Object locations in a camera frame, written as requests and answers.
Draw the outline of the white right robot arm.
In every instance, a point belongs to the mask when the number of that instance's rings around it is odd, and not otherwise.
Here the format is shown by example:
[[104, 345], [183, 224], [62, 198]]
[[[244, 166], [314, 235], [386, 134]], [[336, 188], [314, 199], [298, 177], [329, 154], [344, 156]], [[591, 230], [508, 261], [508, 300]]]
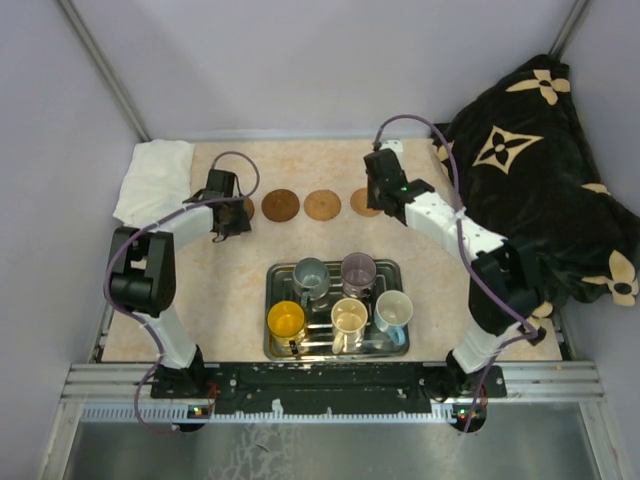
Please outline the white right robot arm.
[[534, 245], [485, 229], [425, 181], [408, 181], [390, 149], [366, 155], [364, 164], [367, 207], [436, 241], [470, 276], [471, 324], [449, 352], [446, 372], [454, 393], [470, 395], [482, 383], [481, 369], [505, 347], [510, 332], [543, 303]]

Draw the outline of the light woven coaster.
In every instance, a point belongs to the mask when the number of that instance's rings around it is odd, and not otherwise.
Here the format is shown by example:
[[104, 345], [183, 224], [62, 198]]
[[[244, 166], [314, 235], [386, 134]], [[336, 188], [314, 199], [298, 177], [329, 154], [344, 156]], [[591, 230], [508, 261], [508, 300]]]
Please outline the light woven coaster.
[[381, 213], [380, 210], [368, 207], [368, 190], [366, 187], [359, 188], [353, 192], [350, 198], [350, 206], [352, 210], [363, 217], [374, 217]]

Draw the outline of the tan woven coaster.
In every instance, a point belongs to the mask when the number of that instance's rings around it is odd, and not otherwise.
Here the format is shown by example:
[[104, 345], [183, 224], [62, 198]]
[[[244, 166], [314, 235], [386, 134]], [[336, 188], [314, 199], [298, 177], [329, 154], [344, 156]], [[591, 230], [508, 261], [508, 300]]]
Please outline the tan woven coaster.
[[303, 208], [311, 219], [329, 221], [340, 213], [341, 200], [332, 190], [315, 190], [307, 195]]

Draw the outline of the reddish brown wooden coaster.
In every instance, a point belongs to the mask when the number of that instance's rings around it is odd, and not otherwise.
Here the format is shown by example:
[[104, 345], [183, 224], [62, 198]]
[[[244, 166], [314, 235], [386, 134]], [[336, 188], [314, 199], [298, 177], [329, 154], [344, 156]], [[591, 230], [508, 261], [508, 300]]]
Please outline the reddish brown wooden coaster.
[[288, 189], [276, 189], [265, 195], [261, 202], [264, 216], [273, 222], [287, 222], [299, 212], [298, 196]]

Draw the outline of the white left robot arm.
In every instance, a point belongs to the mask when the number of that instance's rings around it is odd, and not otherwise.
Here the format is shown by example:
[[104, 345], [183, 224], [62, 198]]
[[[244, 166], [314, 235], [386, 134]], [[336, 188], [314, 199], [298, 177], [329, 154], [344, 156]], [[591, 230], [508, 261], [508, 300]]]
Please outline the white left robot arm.
[[158, 381], [171, 383], [189, 397], [206, 389], [208, 373], [200, 348], [186, 333], [174, 306], [176, 254], [210, 233], [224, 241], [249, 232], [246, 199], [235, 173], [213, 168], [205, 187], [176, 211], [148, 226], [120, 227], [113, 234], [106, 297], [155, 343]]

